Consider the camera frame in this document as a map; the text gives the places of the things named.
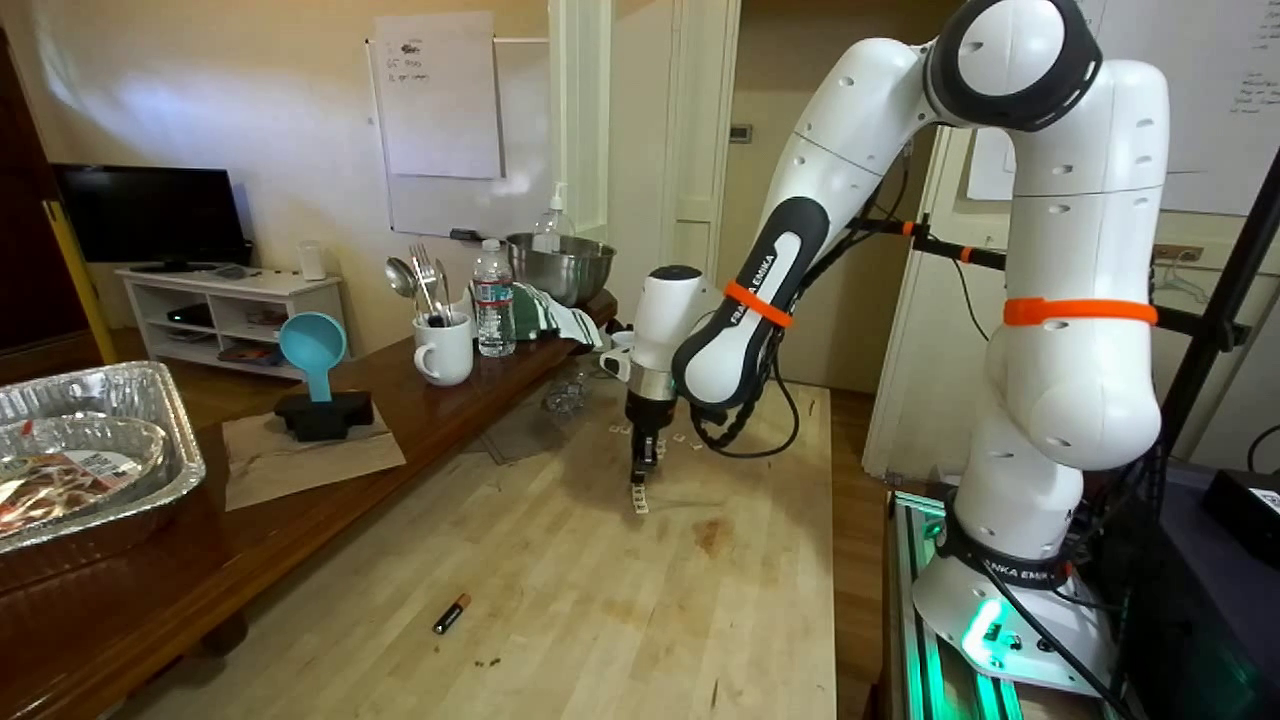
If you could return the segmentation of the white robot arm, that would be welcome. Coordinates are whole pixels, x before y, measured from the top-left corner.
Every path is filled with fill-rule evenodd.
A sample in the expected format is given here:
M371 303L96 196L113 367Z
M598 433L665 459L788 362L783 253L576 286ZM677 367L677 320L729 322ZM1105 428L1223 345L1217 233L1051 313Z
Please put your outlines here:
M1101 603L1065 571L1092 471L1158 436L1148 260L1167 156L1167 81L1101 53L1077 0L962 0L927 42L850 42L792 124L757 243L716 307L665 263L630 320L630 462L656 462L677 404L701 419L760 397L771 349L841 233L927 124L1016 148L1003 313L943 545L912 609L972 666L1094 696L1110 676Z

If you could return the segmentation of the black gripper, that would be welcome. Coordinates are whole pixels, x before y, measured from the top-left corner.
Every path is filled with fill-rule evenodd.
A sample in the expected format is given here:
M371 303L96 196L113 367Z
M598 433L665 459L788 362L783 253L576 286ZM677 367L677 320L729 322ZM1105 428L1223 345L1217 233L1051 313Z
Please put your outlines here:
M660 433L673 424L673 404L667 399L626 397L625 414L630 424L630 471L626 471L626 484L644 488L660 471L656 447L660 447Z

